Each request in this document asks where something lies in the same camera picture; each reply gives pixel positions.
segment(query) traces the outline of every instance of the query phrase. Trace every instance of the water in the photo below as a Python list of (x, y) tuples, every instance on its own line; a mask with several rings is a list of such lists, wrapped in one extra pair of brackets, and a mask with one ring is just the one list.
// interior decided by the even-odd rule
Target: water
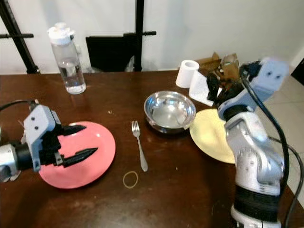
[(60, 62), (58, 67), (68, 93), (80, 94), (85, 91), (86, 83), (78, 61), (73, 63), (71, 60), (65, 60)]

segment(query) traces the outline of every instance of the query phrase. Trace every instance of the wooden table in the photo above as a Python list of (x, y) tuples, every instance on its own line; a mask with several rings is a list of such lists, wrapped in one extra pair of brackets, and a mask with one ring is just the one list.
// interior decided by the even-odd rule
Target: wooden table
[[(75, 190), (46, 184), (32, 170), (15, 182), (0, 184), (4, 228), (226, 228), (235, 193), (235, 167), (204, 154), (189, 131), (168, 136), (145, 121), (143, 103), (156, 91), (173, 90), (176, 71), (85, 75), (87, 89), (69, 95), (59, 75), (1, 76), (0, 102), (37, 98), (55, 110), (62, 122), (93, 121), (108, 128), (116, 141), (116, 156), (104, 176)], [(197, 111), (208, 108), (194, 102)], [(19, 139), (18, 120), (28, 115), (26, 105), (0, 114), (1, 142)], [(149, 164), (143, 172), (131, 120), (138, 120), (141, 142)], [(122, 178), (136, 171), (135, 188)], [(281, 221), (293, 197), (289, 188), (281, 200)], [(297, 203), (290, 227), (304, 226), (304, 210)]]

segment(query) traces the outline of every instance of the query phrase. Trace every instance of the stainless steel bowl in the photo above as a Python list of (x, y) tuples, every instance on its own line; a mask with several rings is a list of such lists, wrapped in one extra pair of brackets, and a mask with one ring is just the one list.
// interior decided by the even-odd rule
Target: stainless steel bowl
[(193, 102), (183, 94), (160, 91), (146, 99), (144, 112), (149, 124), (157, 131), (179, 133), (189, 128), (196, 109)]

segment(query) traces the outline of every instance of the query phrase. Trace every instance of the plate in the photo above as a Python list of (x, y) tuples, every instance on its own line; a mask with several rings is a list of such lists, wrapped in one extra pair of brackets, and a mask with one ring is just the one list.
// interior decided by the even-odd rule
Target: plate
[(41, 166), (39, 174), (42, 179), (56, 188), (73, 189), (87, 185), (103, 175), (114, 159), (115, 140), (108, 129), (93, 122), (70, 125), (75, 124), (86, 126), (86, 129), (69, 136), (59, 136), (59, 153), (69, 157), (86, 148), (98, 147), (98, 150), (84, 161), (67, 168)]
[(226, 141), (225, 121), (219, 118), (216, 109), (196, 113), (190, 125), (190, 134), (195, 144), (207, 155), (221, 162), (234, 164), (234, 155)]

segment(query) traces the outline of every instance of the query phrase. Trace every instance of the water bottle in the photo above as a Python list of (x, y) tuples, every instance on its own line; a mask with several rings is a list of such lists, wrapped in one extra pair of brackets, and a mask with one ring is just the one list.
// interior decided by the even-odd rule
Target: water bottle
[(51, 45), (62, 80), (70, 94), (80, 94), (86, 89), (76, 47), (74, 31), (63, 22), (55, 24), (48, 31)]

